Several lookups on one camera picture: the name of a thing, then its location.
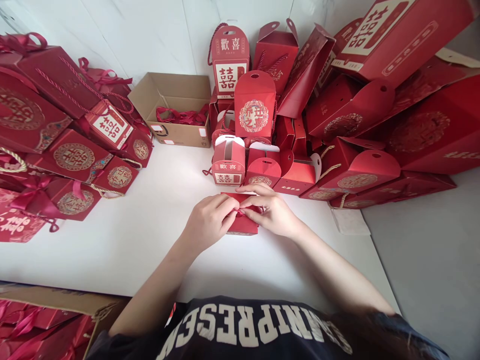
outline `white label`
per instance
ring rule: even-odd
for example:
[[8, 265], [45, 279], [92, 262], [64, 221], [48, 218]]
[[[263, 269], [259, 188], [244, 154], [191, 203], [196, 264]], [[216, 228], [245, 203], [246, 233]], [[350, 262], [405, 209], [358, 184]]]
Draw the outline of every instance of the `white label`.
[[414, 2], [415, 0], [387, 0], [376, 3], [341, 53], [369, 55]]

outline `rope handle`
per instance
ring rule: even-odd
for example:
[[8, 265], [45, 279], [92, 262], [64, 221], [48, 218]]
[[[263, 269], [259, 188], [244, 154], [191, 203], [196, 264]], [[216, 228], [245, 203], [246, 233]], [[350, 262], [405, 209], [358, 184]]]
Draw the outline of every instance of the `rope handle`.
[[4, 147], [1, 147], [0, 146], [0, 151], [4, 152], [5, 154], [8, 154], [10, 155], [12, 158], [14, 158], [19, 164], [20, 164], [20, 167], [18, 169], [6, 169], [6, 168], [3, 168], [3, 167], [0, 167], [0, 172], [4, 172], [4, 173], [24, 173], [27, 171], [27, 163], [19, 156], [17, 155], [16, 153], [14, 153], [13, 151], [10, 151]]

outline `red box in cardboard box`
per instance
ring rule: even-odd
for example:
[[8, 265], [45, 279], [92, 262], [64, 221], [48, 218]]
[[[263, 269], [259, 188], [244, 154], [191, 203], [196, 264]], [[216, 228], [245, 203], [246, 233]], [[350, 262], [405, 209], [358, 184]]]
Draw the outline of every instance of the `red box in cardboard box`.
[[211, 161], [216, 185], [240, 186], [245, 177], [245, 143], [240, 137], [222, 135], [215, 142]]
[[352, 137], [337, 137], [327, 144], [322, 154], [322, 176], [300, 197], [302, 199], [328, 200], [313, 193], [330, 189], [332, 193], [360, 193], [400, 176], [400, 166], [395, 158], [380, 149], [384, 144]]
[[249, 39], [240, 28], [227, 25], [218, 29], [210, 45], [217, 97], [231, 99], [240, 77], [249, 71]]
[[276, 31], [279, 21], [270, 22], [260, 29], [256, 42], [253, 68], [269, 74], [275, 89], [281, 95], [287, 85], [295, 57], [299, 52], [299, 37], [291, 19], [286, 20], [291, 32]]
[[263, 71], [249, 71], [235, 88], [235, 134], [270, 137], [275, 115], [275, 83]]
[[248, 152], [245, 184], [264, 183], [273, 188], [281, 176], [280, 149], [277, 146], [254, 142]]
[[113, 157], [78, 132], [67, 129], [43, 154], [28, 154], [28, 164], [90, 184]]
[[[448, 175], [426, 172], [402, 171], [400, 177], [382, 185], [349, 194], [345, 197], [343, 207], [348, 209], [364, 209], [373, 205], [399, 202], [420, 196], [455, 189], [457, 185]], [[342, 199], [336, 198], [330, 204], [339, 208]]]
[[396, 88], [478, 11], [470, 0], [376, 0], [332, 64], [362, 80], [386, 78]]
[[72, 119], [1, 70], [0, 83], [0, 143], [17, 152], [41, 154]]
[[318, 181], [321, 164], [320, 156], [316, 153], [307, 161], [303, 158], [297, 160], [291, 150], [283, 150], [280, 153], [281, 179], [273, 190], [299, 196]]
[[278, 114], [299, 119], [307, 105], [322, 69], [334, 47], [335, 39], [315, 24], [313, 32], [295, 58], [285, 90], [278, 103]]
[[480, 75], [393, 117], [382, 138], [386, 151], [402, 170], [451, 175], [480, 166], [479, 89]]
[[384, 118], [394, 98], [395, 89], [386, 80], [362, 86], [340, 75], [307, 108], [308, 133], [326, 142], [353, 137]]
[[[227, 194], [229, 197], [236, 199], [240, 204], [247, 200], [251, 196], [251, 194], [241, 194], [241, 193], [230, 193], [230, 192], [221, 192], [220, 194]], [[258, 206], [249, 206], [248, 209], [252, 209], [257, 213], [261, 214], [262, 211]], [[245, 236], [252, 236], [259, 233], [259, 226], [252, 220], [249, 219], [248, 216], [238, 214], [235, 218], [235, 221], [228, 229], [227, 234], [229, 235], [245, 235]]]
[[[86, 109], [93, 108], [102, 98], [95, 91], [94, 84], [81, 74], [77, 64], [60, 46], [48, 46], [25, 55], [3, 52], [0, 53], [0, 66], [30, 79], [42, 95], [73, 119], [81, 118], [87, 112]], [[68, 95], [64, 95], [48, 79]]]
[[114, 156], [101, 174], [93, 180], [92, 185], [108, 192], [125, 194], [138, 174], [139, 171], [136, 168]]

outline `white surface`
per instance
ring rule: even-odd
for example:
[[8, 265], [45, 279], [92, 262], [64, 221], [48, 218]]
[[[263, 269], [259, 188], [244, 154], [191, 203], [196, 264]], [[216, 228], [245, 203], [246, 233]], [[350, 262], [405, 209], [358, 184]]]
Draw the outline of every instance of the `white surface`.
[[[0, 279], [132, 296], [180, 235], [193, 206], [234, 191], [202, 174], [212, 149], [155, 144], [126, 197], [102, 199], [85, 221], [66, 221], [57, 233], [44, 227], [28, 243], [0, 243]], [[325, 202], [284, 198], [398, 309], [370, 236], [341, 235]], [[262, 228], [255, 236], [227, 235], [202, 253], [179, 300], [216, 295], [326, 306], [297, 248]]]

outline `red paper bag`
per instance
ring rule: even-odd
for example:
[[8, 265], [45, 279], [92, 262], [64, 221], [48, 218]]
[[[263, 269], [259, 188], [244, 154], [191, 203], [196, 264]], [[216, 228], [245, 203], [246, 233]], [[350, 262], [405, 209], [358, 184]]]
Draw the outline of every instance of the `red paper bag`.
[[246, 73], [235, 89], [235, 135], [272, 136], [275, 96], [275, 83], [266, 72]]

